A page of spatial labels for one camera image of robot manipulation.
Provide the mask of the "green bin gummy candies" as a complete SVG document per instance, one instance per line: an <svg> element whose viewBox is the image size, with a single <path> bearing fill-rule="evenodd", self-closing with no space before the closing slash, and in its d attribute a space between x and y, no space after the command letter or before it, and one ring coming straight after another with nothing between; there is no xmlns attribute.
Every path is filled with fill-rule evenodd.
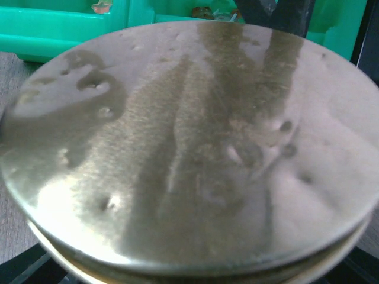
<svg viewBox="0 0 379 284"><path fill-rule="evenodd" d="M1 1L1 51L44 61L123 29L128 1Z"/></svg>

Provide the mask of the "gold jar lid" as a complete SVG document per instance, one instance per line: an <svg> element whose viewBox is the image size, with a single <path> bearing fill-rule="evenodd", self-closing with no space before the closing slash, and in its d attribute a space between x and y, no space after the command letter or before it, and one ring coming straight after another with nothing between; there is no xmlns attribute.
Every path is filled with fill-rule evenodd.
<svg viewBox="0 0 379 284"><path fill-rule="evenodd" d="M1 117L1 174L86 283L309 283L378 202L378 88L254 25L120 30L47 62Z"/></svg>

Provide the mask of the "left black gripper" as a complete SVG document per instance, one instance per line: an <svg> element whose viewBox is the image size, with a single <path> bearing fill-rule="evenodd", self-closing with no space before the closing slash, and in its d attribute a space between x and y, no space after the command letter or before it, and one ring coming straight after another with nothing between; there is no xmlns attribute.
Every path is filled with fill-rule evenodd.
<svg viewBox="0 0 379 284"><path fill-rule="evenodd" d="M247 24L268 27L305 37L314 0L236 0L235 4Z"/></svg>

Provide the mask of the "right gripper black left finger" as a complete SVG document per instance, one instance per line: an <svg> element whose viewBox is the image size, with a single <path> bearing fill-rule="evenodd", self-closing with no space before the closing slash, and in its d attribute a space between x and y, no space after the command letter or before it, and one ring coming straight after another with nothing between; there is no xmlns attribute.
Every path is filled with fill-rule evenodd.
<svg viewBox="0 0 379 284"><path fill-rule="evenodd" d="M77 283L77 278L61 267L41 245L1 264L1 283Z"/></svg>

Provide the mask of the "black bin candies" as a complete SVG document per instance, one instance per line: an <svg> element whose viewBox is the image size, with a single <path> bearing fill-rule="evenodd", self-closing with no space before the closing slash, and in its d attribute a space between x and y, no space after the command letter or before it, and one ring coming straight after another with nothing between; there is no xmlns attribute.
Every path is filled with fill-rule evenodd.
<svg viewBox="0 0 379 284"><path fill-rule="evenodd" d="M378 83L378 0L367 1L350 61Z"/></svg>

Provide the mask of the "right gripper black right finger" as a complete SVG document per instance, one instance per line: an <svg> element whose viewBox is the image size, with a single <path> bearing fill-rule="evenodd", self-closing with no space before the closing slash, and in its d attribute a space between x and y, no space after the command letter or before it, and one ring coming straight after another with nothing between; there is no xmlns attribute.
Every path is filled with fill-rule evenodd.
<svg viewBox="0 0 379 284"><path fill-rule="evenodd" d="M313 283L378 284L378 258L356 247L340 264Z"/></svg>

